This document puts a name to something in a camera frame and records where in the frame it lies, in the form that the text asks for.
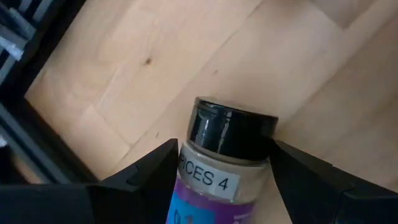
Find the light wood surface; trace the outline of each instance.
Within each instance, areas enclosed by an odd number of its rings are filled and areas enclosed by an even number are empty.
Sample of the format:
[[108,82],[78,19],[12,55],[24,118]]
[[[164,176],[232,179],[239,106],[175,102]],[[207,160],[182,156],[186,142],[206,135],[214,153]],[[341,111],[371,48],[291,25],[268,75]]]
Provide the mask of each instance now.
[[[210,95],[398,190],[398,1],[341,2],[87,0],[26,97],[99,178],[182,141]],[[290,222],[272,178],[257,209],[255,223]]]

